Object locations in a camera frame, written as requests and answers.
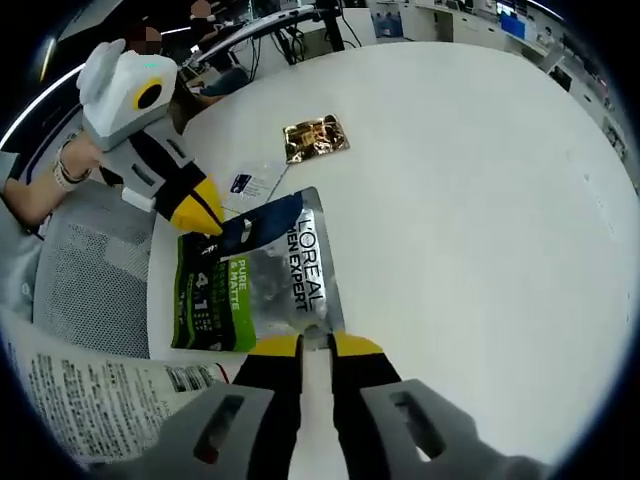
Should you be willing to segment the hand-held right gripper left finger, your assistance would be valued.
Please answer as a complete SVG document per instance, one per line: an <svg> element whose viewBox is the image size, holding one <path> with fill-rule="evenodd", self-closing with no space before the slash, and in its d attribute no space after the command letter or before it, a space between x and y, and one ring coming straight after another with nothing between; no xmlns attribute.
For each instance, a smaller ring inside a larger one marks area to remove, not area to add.
<svg viewBox="0 0 640 480"><path fill-rule="evenodd" d="M167 420L149 451L151 479L286 479L301 423L303 337L273 336L231 384L216 384Z"/></svg>

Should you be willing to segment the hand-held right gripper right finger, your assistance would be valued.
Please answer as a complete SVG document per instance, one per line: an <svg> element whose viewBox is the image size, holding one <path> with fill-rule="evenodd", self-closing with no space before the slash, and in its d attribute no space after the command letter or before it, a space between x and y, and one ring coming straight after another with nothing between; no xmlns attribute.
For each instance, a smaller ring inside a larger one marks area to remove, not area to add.
<svg viewBox="0 0 640 480"><path fill-rule="evenodd" d="M500 456L474 420L383 349L345 332L329 337L333 423L352 479L496 479Z"/></svg>

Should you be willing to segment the person's left hand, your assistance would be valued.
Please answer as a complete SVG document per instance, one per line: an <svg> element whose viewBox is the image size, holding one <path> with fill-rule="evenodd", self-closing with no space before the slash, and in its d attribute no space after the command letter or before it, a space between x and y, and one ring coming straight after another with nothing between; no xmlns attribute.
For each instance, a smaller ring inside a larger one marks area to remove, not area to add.
<svg viewBox="0 0 640 480"><path fill-rule="evenodd" d="M80 132L61 152L61 162L71 177L84 176L88 171L101 165L102 152L97 148L91 138Z"/></svg>

